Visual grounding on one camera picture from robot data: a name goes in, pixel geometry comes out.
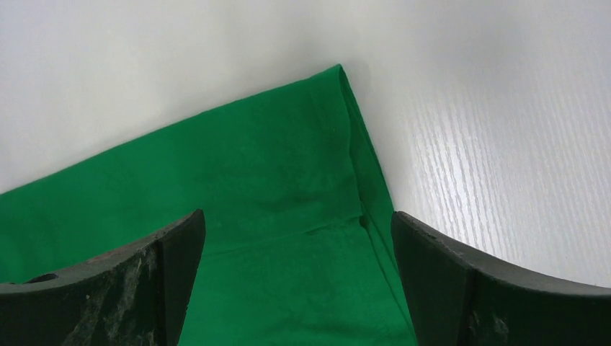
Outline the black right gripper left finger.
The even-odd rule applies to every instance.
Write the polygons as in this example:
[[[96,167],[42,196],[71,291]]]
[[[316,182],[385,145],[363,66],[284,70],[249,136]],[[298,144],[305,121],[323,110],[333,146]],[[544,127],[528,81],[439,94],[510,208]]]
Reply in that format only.
[[[176,345],[205,243],[205,216],[25,283],[1,285],[3,345]]]

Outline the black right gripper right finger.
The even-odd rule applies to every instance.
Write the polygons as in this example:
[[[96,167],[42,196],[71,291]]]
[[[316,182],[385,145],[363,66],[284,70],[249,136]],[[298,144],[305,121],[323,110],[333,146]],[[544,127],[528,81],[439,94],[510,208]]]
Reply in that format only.
[[[393,249],[419,345],[608,345],[610,289],[513,265],[404,212]]]

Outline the green t-shirt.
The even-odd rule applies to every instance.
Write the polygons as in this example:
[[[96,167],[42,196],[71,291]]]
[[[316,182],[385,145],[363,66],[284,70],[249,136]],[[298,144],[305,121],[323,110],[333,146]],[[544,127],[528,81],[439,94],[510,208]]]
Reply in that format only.
[[[391,198],[341,66],[1,195],[1,280],[89,259],[195,209],[182,345],[414,345]]]

